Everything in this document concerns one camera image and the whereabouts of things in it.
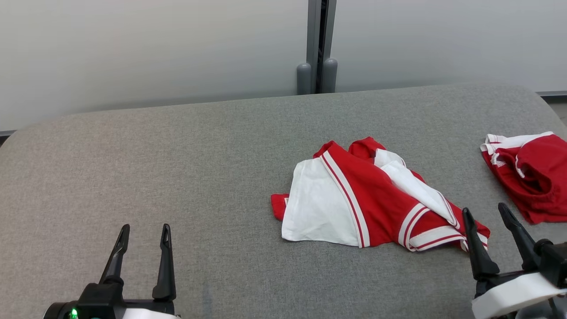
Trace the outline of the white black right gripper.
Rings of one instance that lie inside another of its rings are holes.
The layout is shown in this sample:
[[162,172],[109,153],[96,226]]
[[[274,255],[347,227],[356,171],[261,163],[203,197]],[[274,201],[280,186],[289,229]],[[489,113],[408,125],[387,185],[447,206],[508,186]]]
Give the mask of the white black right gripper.
[[[498,211],[504,225],[513,235],[523,261],[522,270],[537,271],[540,256],[534,251],[535,241],[504,202],[498,204]],[[476,281],[481,281],[498,275],[500,269],[489,257],[479,237],[476,221],[466,207],[462,209],[462,218],[473,278]],[[565,288],[557,288],[541,273],[525,274],[491,288],[484,295],[476,297],[472,301],[472,311],[476,319],[490,319],[565,294]]]

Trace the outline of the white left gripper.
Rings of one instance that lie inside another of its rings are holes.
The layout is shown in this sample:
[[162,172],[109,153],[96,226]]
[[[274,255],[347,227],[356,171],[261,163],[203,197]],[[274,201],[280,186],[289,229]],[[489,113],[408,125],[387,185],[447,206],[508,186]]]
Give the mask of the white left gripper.
[[126,300],[122,291],[122,261],[128,250],[130,225],[124,224],[117,236],[99,284],[88,284],[79,299],[56,302],[44,313],[45,319],[176,319],[175,268],[171,227],[163,225],[160,239],[158,279],[152,299]]

